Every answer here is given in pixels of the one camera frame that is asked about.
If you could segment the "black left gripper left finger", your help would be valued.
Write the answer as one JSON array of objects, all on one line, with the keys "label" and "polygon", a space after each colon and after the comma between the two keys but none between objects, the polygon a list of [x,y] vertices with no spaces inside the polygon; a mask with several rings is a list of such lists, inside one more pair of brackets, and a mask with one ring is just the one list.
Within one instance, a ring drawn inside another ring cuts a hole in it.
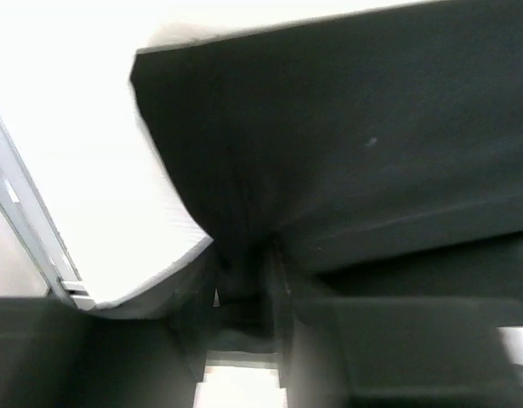
[{"label": "black left gripper left finger", "polygon": [[115,309],[0,297],[0,407],[190,407],[202,380],[213,258]]}]

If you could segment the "black trousers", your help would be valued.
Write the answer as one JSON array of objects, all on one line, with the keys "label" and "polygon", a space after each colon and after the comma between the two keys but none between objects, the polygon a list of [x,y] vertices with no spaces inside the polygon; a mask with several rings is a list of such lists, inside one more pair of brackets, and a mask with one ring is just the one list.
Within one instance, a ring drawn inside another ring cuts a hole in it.
[{"label": "black trousers", "polygon": [[268,353],[274,246],[345,296],[523,304],[523,1],[440,1],[139,54],[212,238],[215,349]]}]

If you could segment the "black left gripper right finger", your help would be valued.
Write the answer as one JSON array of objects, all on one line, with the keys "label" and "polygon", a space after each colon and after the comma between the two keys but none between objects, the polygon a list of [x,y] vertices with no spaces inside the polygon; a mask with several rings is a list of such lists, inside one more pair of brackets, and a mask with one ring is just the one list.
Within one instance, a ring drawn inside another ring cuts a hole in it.
[{"label": "black left gripper right finger", "polygon": [[482,297],[343,296],[269,250],[279,383],[291,407],[523,407],[502,329],[523,305]]}]

